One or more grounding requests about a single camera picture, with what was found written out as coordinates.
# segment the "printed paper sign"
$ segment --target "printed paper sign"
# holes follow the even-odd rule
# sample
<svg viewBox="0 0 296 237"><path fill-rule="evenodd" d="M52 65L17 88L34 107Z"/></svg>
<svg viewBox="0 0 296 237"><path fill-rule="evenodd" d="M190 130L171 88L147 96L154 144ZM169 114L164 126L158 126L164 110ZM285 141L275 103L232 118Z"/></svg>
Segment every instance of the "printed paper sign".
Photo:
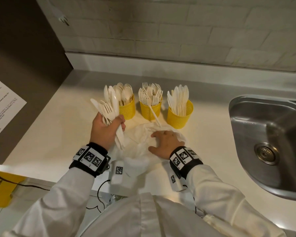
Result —
<svg viewBox="0 0 296 237"><path fill-rule="evenodd" d="M25 106L26 101L0 81L0 132Z"/></svg>

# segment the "white shirt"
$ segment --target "white shirt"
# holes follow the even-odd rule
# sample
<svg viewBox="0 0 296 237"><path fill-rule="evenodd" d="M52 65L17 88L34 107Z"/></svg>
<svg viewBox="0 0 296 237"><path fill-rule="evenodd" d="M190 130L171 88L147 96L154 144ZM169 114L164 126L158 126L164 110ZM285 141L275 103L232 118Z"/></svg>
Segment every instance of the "white shirt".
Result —
<svg viewBox="0 0 296 237"><path fill-rule="evenodd" d="M179 203L145 193L108 206L81 236L286 236L257 212L236 187L223 183L209 166L195 166L186 182L196 207L208 214L204 219ZM76 236L93 183L93 176L71 168L11 231L1 236Z"/></svg>

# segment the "sink drain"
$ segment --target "sink drain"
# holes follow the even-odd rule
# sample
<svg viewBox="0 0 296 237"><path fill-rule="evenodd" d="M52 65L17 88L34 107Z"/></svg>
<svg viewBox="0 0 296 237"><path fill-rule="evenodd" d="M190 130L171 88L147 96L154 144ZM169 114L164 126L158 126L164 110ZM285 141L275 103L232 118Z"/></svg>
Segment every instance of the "sink drain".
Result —
<svg viewBox="0 0 296 237"><path fill-rule="evenodd" d="M276 148L268 143L259 143L254 146L256 156L269 165L277 164L278 152Z"/></svg>

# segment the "tiled wall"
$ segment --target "tiled wall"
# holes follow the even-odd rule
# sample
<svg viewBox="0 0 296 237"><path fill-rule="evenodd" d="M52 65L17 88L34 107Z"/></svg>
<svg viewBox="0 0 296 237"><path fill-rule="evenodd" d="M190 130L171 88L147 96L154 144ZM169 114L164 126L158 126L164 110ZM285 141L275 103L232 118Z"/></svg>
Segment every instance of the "tiled wall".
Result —
<svg viewBox="0 0 296 237"><path fill-rule="evenodd" d="M66 51L296 71L296 0L37 0Z"/></svg>

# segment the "wrist strap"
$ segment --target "wrist strap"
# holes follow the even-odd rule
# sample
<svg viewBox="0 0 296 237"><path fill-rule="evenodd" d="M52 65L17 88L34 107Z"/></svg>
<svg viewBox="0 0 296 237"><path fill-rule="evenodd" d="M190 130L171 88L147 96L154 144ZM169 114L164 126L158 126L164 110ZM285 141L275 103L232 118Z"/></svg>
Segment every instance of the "wrist strap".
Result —
<svg viewBox="0 0 296 237"><path fill-rule="evenodd" d="M179 179L186 179L189 171L203 162L199 156L191 149L185 146L177 147L170 155L170 166Z"/></svg>
<svg viewBox="0 0 296 237"><path fill-rule="evenodd" d="M105 152L107 154L107 151L103 147L95 143L89 143L81 147L75 154L69 169L77 167L96 177L105 171L111 160L108 155L104 154Z"/></svg>

